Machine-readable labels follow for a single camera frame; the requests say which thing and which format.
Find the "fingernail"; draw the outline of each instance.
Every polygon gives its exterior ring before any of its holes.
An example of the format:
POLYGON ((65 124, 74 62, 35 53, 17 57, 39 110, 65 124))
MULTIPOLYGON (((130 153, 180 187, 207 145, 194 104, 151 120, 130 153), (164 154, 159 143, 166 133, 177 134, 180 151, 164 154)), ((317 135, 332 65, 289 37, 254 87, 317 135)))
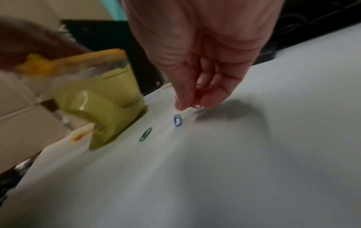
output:
POLYGON ((180 101, 178 98, 176 98, 176 100, 175 100, 174 107, 175 107, 177 110, 180 110, 181 101, 180 101))

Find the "paper clip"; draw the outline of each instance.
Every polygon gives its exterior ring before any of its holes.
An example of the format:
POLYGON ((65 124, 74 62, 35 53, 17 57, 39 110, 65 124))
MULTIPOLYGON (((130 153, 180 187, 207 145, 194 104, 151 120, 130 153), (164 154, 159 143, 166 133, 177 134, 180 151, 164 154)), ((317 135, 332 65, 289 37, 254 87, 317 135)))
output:
POLYGON ((148 137, 148 135, 150 134, 150 132, 152 131, 152 129, 153 128, 148 128, 145 132, 144 132, 144 134, 142 135, 142 137, 139 139, 139 141, 140 142, 143 142, 147 137, 148 137))
POLYGON ((179 127, 179 126, 182 125, 182 117, 181 117, 181 115, 175 115, 174 116, 174 125, 176 127, 179 127))

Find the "white surface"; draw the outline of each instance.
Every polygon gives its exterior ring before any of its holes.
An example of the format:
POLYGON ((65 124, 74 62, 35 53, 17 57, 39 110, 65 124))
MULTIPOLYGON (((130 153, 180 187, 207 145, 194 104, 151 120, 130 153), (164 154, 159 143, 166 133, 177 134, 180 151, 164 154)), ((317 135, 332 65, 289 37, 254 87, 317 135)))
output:
POLYGON ((360 227, 360 63, 361 25, 288 48, 218 108, 182 113, 179 128, 174 92, 158 90, 110 145, 44 151, 0 224, 360 227))

